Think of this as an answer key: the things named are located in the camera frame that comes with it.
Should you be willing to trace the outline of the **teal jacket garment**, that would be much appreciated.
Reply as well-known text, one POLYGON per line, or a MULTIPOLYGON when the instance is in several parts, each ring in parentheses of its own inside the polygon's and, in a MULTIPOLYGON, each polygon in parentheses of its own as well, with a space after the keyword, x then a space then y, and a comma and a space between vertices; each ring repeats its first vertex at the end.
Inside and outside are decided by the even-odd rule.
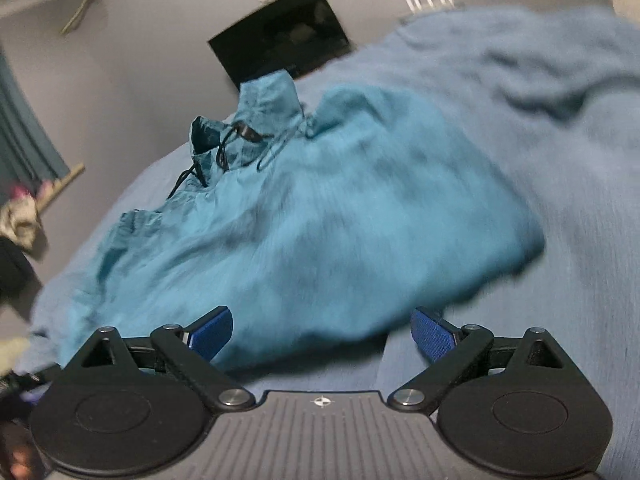
POLYGON ((279 72, 228 124, 196 118, 165 203, 122 214, 67 310, 58 356, 224 304, 227 370, 360 341, 522 270, 544 232, 497 167, 423 96, 339 84, 305 112, 279 72))

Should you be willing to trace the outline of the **wooden window sill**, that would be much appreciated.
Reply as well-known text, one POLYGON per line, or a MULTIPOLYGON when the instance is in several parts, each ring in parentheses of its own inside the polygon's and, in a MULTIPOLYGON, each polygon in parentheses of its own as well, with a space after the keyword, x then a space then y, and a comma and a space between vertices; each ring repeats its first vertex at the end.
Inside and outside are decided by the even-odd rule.
POLYGON ((36 198, 37 210, 39 212, 45 211, 66 188, 84 173, 85 169, 85 164, 80 162, 61 179, 44 182, 36 198))

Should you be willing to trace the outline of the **items on window sill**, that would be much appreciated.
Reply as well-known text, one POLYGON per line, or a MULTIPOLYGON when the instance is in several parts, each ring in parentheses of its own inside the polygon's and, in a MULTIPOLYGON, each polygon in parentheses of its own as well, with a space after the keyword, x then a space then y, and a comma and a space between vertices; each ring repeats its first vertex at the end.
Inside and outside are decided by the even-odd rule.
POLYGON ((52 191, 51 181, 44 182, 35 195, 24 185, 14 185, 10 199, 1 206, 1 236, 31 252, 42 231, 41 209, 50 200, 52 191))

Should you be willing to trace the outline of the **teal curtain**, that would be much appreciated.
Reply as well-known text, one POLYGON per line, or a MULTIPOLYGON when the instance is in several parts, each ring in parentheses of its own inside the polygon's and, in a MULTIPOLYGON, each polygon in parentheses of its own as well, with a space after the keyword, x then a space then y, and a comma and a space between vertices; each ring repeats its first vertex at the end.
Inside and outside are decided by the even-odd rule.
POLYGON ((40 125, 1 55, 1 194, 14 184, 35 191, 47 180, 61 179, 70 168, 40 125))

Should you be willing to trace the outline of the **blue bed blanket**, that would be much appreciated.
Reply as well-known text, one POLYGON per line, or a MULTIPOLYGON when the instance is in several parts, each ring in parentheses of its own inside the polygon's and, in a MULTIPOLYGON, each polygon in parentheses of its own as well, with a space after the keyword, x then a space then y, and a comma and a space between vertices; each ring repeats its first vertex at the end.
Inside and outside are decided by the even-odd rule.
POLYGON ((303 80, 431 96, 541 216, 547 250, 521 278, 451 310, 515 333, 547 326, 604 396, 602 469, 639 474, 639 29, 585 8, 487 8, 421 18, 303 80))

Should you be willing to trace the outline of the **black television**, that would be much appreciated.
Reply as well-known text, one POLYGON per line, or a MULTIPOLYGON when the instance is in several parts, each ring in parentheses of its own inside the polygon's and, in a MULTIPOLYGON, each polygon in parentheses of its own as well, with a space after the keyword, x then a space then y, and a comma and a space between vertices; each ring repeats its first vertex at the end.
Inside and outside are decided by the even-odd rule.
POLYGON ((299 78, 352 50, 328 0, 274 0, 208 45, 235 87, 276 70, 299 78))

